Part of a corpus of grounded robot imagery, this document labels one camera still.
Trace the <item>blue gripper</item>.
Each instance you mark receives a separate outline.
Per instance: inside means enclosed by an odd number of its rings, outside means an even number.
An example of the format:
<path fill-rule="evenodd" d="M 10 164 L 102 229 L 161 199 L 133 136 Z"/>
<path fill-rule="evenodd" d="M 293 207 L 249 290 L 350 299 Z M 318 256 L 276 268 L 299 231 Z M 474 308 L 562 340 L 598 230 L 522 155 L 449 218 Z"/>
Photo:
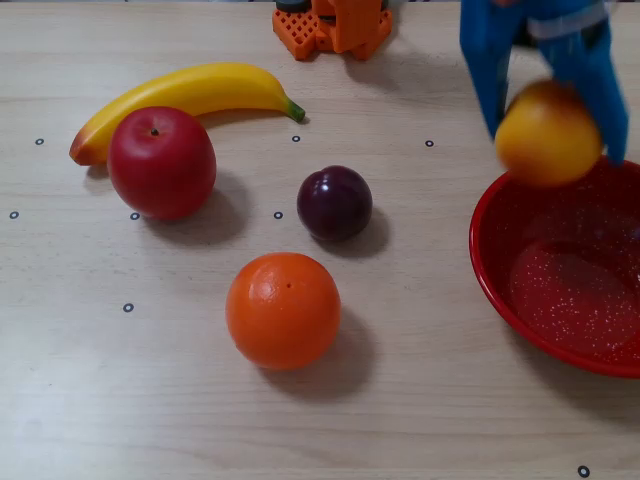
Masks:
<path fill-rule="evenodd" d="M 605 1 L 462 1 L 461 39 L 510 45 L 522 34 L 538 48 L 554 78 L 572 86 L 599 129 L 609 161 L 624 163 L 629 114 L 611 55 Z M 491 139 L 504 118 L 511 48 L 463 44 Z"/>

